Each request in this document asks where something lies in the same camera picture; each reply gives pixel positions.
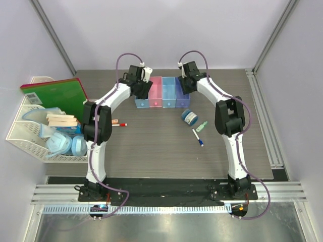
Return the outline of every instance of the white wall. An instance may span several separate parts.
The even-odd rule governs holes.
[[[5,141],[32,76],[71,77],[27,0],[0,1],[0,241],[21,241],[44,164]]]
[[[287,2],[40,0],[77,70],[114,69],[124,52],[153,68],[176,69],[192,49],[205,53],[211,68],[251,68]],[[125,58],[121,68],[133,61]]]
[[[323,1],[299,1],[258,72],[292,179],[323,236]]]

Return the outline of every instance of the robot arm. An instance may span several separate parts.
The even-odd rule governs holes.
[[[106,173],[104,168],[105,146],[112,133],[112,112],[131,95],[145,99],[152,86],[149,81],[152,69],[141,63],[139,67],[130,66],[128,73],[119,79],[119,83],[102,98],[95,102],[84,104],[82,133],[87,144],[88,154],[92,148],[95,135],[94,110],[98,108],[98,135],[96,144],[93,146],[92,160],[88,160],[88,172],[84,186],[87,190],[93,191],[98,197],[104,197],[107,190],[100,186],[90,169],[90,162],[97,178],[105,183]]]
[[[198,91],[206,96],[216,107],[214,123],[226,145],[229,161],[228,185],[230,193],[233,196],[238,193],[245,194],[251,187],[251,180],[250,176],[241,167],[236,144],[236,137],[243,131],[245,126],[242,104],[227,97],[230,95],[216,85],[211,77],[208,80],[206,73],[200,73],[195,62],[179,63],[179,68],[182,70],[179,81],[184,94]],[[242,164],[246,167],[242,148],[242,135],[239,136],[239,152]]]

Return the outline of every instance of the green bottle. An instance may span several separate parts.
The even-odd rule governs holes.
[[[196,131],[199,133],[201,132],[204,127],[207,125],[207,121],[205,121],[204,123],[202,123],[199,127],[197,127]]]

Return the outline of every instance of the green notebook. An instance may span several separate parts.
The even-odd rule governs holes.
[[[44,108],[59,107],[66,114],[74,115],[82,122],[83,102],[87,100],[82,84],[78,78],[54,82],[22,85],[31,104]]]

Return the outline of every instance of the white plastic basket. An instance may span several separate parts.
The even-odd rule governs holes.
[[[50,77],[34,77],[32,83],[53,81]],[[68,155],[56,155],[46,158],[48,149],[45,143],[48,138],[40,138],[40,124],[33,121],[26,121],[22,116],[34,109],[43,108],[39,105],[31,105],[26,96],[20,105],[13,124],[9,130],[6,140],[35,158],[46,163],[87,163],[87,156],[76,157]]]

